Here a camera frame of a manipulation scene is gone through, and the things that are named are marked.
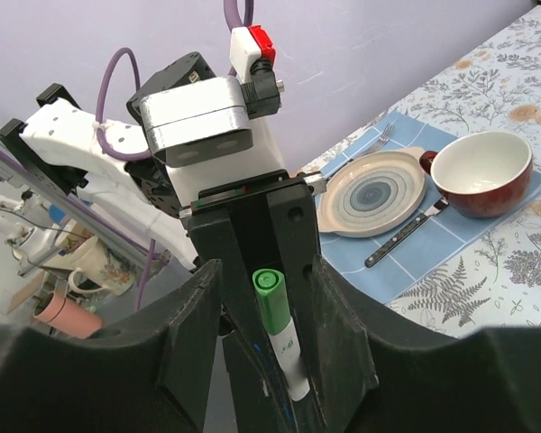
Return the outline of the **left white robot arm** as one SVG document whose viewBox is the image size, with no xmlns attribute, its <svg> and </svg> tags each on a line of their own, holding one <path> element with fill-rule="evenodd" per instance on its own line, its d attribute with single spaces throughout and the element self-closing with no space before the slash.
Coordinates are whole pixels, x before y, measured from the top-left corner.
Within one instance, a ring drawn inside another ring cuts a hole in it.
<svg viewBox="0 0 541 433">
<path fill-rule="evenodd" d="M 0 141 L 64 194 L 94 173 L 131 202 L 125 214 L 184 264 L 223 262 L 224 305 L 256 345 L 268 342 L 293 401 L 311 390 L 300 347 L 295 270 L 318 251 L 315 202 L 285 171 L 266 119 L 281 106 L 272 48 L 238 50 L 217 76 L 190 52 L 138 81 L 124 124 L 81 110 L 59 84 Z"/>
</svg>

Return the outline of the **green pen cap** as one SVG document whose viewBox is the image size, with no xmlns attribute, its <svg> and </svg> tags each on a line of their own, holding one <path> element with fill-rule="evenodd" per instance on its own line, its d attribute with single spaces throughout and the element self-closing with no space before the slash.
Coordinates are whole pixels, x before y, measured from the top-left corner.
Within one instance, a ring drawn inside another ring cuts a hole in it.
<svg viewBox="0 0 541 433">
<path fill-rule="evenodd" d="M 252 275 L 261 321 L 266 332 L 276 336 L 290 322 L 285 276 L 274 269 L 259 269 Z"/>
</svg>

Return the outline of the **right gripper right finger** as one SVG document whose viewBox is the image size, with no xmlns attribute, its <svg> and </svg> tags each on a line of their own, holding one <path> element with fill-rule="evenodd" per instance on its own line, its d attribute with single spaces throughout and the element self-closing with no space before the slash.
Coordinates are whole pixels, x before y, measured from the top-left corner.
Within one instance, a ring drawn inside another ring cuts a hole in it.
<svg viewBox="0 0 541 433">
<path fill-rule="evenodd" d="M 310 374 L 331 432 L 541 432 L 541 328 L 422 327 L 312 265 Z"/>
</svg>

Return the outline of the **white pen green tip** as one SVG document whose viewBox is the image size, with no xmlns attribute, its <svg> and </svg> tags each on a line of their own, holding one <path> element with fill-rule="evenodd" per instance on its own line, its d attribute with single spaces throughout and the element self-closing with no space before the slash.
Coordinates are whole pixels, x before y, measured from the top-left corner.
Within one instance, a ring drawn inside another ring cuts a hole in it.
<svg viewBox="0 0 541 433">
<path fill-rule="evenodd" d="M 268 333 L 267 335 L 270 338 L 279 367 L 284 374 L 289 397 L 293 401 L 302 401 L 310 392 L 310 383 L 303 363 L 293 317 L 291 316 L 289 324 L 282 332 L 276 336 L 271 336 Z"/>
</svg>

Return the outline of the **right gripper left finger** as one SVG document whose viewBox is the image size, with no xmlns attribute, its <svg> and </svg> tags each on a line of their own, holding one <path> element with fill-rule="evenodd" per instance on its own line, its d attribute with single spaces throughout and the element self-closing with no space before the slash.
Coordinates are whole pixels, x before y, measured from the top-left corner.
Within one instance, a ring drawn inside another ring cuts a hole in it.
<svg viewBox="0 0 541 433">
<path fill-rule="evenodd" d="M 221 311 L 212 260 L 87 339 L 0 325 L 0 432 L 199 432 Z"/>
</svg>

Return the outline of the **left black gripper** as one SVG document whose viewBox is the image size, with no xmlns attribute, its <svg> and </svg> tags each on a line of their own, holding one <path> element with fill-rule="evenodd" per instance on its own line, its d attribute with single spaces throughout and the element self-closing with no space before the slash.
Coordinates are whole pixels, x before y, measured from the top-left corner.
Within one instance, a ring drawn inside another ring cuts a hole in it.
<svg viewBox="0 0 541 433">
<path fill-rule="evenodd" d="M 313 259 L 320 250 L 313 197 L 326 192 L 327 182 L 328 178 L 320 170 L 299 172 L 294 177 L 285 170 L 275 170 L 199 191 L 197 199 L 179 211 L 179 220 L 184 225 L 189 221 L 189 236 L 200 259 L 222 262 L 218 334 L 225 341 L 234 336 L 239 351 L 257 373 L 255 380 L 248 381 L 243 378 L 246 373 L 243 367 L 231 382 L 243 389 L 251 388 L 263 397 L 271 395 L 271 384 L 265 356 L 267 341 L 253 287 L 228 212 L 206 212 L 271 192 L 267 196 L 270 218 L 286 275 L 289 301 L 297 316 L 312 316 L 310 275 Z M 291 187 L 298 184 L 305 187 Z"/>
</svg>

